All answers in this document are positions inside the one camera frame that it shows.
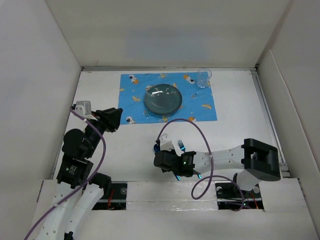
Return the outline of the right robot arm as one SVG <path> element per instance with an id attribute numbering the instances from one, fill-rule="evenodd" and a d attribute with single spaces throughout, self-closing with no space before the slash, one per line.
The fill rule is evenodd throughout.
<path id="1" fill-rule="evenodd" d="M 237 197 L 243 197 L 261 181 L 281 179 L 278 149 L 253 138 L 227 150 L 213 153 L 185 151 L 181 155 L 176 153 L 167 135 L 162 135 L 158 142 L 153 165 L 164 173 L 173 172 L 176 176 L 190 178 L 211 170 L 240 170 L 233 175 L 231 184 L 231 191 Z"/>

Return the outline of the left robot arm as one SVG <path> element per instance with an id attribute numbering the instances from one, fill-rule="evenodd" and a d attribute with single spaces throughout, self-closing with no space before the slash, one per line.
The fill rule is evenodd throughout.
<path id="1" fill-rule="evenodd" d="M 71 113 L 83 120 L 84 130 L 73 128 L 63 137 L 62 162 L 56 180 L 55 195 L 38 240 L 77 240 L 87 216 L 101 198 L 111 194 L 111 177 L 97 170 L 89 160 L 99 143 L 106 141 L 105 132 L 113 133 L 121 121 L 122 108 L 109 108 L 87 112 L 81 105 L 71 108 Z"/>

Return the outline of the blue metal spoon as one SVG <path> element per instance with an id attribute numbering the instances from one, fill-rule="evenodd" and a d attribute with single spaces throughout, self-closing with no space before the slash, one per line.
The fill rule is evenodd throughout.
<path id="1" fill-rule="evenodd" d="M 155 155 L 156 155 L 156 153 L 161 152 L 160 145 L 155 144 L 155 145 L 153 146 L 153 150 L 154 150 Z M 163 172 L 163 173 L 165 173 L 165 172 L 170 172 L 170 171 L 163 170 L 163 169 L 161 169 L 161 170 L 162 170 L 162 172 Z M 175 178 L 176 178 L 178 181 L 180 181 L 180 180 L 181 180 L 181 178 L 180 178 L 180 176 L 179 176 L 179 175 L 177 175 L 177 174 L 176 174 L 176 173 L 174 173 L 174 172 L 173 172 L 173 174 L 174 174 Z"/>

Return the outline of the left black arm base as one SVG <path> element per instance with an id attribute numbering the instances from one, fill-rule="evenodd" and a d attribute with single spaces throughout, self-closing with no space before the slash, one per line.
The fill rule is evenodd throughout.
<path id="1" fill-rule="evenodd" d="M 93 207 L 93 210 L 121 211 L 127 208 L 128 183 L 112 182 L 111 189 Z"/>

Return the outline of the blue space-print cloth placemat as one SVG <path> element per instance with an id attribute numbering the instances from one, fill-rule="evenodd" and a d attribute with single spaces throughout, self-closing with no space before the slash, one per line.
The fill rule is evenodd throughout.
<path id="1" fill-rule="evenodd" d="M 182 104 L 175 113 L 154 115 L 146 109 L 144 97 L 147 90 L 159 84 L 172 85 L 182 94 Z M 118 107 L 123 109 L 121 124 L 166 123 L 173 119 L 217 120 L 211 87 L 198 87 L 196 72 L 122 74 Z"/>

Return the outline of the teal ceramic plate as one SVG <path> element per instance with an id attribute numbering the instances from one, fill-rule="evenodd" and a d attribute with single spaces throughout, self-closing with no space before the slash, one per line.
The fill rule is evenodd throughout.
<path id="1" fill-rule="evenodd" d="M 182 105 L 181 92 L 170 84 L 157 84 L 145 93 L 143 103 L 146 109 L 153 115 L 174 114 Z"/>

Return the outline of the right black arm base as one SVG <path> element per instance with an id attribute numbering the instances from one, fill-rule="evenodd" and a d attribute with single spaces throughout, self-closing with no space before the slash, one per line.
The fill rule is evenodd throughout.
<path id="1" fill-rule="evenodd" d="M 213 176 L 218 210 L 264 210 L 263 199 L 259 183 L 251 190 L 240 190 L 236 186 L 236 178 L 227 178 L 221 175 Z"/>

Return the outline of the clear plastic cup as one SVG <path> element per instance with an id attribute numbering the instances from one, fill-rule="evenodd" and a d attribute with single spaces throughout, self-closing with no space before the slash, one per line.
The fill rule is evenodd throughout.
<path id="1" fill-rule="evenodd" d="M 212 72 L 208 68 L 200 68 L 197 71 L 197 86 L 199 88 L 206 88 L 210 85 L 210 79 L 212 77 Z"/>

